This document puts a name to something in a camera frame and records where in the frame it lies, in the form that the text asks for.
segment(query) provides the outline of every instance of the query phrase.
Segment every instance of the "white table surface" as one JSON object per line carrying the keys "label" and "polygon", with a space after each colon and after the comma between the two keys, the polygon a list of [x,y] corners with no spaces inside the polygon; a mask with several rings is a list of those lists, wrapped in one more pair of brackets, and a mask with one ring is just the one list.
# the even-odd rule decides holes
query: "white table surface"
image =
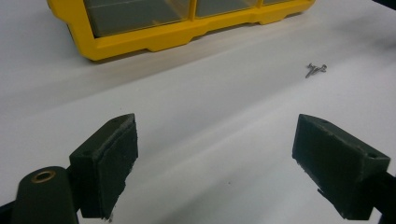
{"label": "white table surface", "polygon": [[[113,223],[377,223],[375,210],[343,220],[291,148],[305,113],[396,159],[395,22],[370,0],[319,0],[280,22],[92,63],[44,0],[3,0],[0,204],[25,175],[67,167],[106,121],[135,113],[139,158]],[[328,72],[305,79],[309,63]]]}

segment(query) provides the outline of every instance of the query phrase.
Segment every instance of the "metal screw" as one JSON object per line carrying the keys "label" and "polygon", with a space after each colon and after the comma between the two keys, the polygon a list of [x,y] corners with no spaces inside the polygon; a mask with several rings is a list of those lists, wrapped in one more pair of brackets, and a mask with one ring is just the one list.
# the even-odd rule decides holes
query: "metal screw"
{"label": "metal screw", "polygon": [[321,67],[316,67],[316,66],[312,65],[312,63],[310,63],[308,65],[308,68],[310,68],[311,71],[309,71],[309,73],[305,76],[305,78],[309,78],[310,76],[313,76],[314,74],[316,74],[318,72],[326,72],[327,66],[326,66],[326,64],[323,64]]}

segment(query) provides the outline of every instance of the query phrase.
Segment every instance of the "3d printed part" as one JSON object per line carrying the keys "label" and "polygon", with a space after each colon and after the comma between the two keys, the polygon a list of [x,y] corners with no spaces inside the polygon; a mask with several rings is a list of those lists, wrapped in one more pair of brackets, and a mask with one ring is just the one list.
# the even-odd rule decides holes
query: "3d printed part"
{"label": "3d printed part", "polygon": [[2,224],[77,224],[110,218],[137,158],[134,114],[110,120],[70,155],[66,169],[34,171],[20,183],[15,202],[0,207]]}
{"label": "3d printed part", "polygon": [[48,0],[82,55],[91,60],[157,51],[241,23],[266,24],[309,9],[315,0]]}
{"label": "3d printed part", "polygon": [[111,119],[70,155],[84,217],[110,217],[136,158],[134,115]]}
{"label": "3d printed part", "polygon": [[300,115],[292,157],[343,218],[367,220],[376,207],[395,223],[396,181],[387,173],[388,156],[327,120]]}

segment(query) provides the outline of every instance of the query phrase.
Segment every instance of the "yellow plastic organizer box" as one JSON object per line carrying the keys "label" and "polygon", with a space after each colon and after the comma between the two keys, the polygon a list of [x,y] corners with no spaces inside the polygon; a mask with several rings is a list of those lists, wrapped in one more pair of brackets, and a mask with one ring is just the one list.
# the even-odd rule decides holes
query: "yellow plastic organizer box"
{"label": "yellow plastic organizer box", "polygon": [[266,24],[309,9],[315,0],[48,0],[79,52],[94,61],[140,49],[187,44],[241,23]]}

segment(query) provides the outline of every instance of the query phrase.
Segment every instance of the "small screw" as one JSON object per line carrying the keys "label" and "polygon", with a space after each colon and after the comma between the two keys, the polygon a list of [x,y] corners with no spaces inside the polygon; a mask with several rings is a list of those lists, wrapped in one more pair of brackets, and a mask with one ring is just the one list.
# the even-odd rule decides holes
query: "small screw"
{"label": "small screw", "polygon": [[326,72],[327,66],[326,66],[326,64],[323,64],[321,67],[316,67],[316,66],[312,65],[312,63],[310,63],[308,65],[308,68],[310,68],[311,71],[309,71],[309,73],[305,76],[305,78],[309,78],[310,76],[313,76],[314,74],[316,74],[318,72]]}

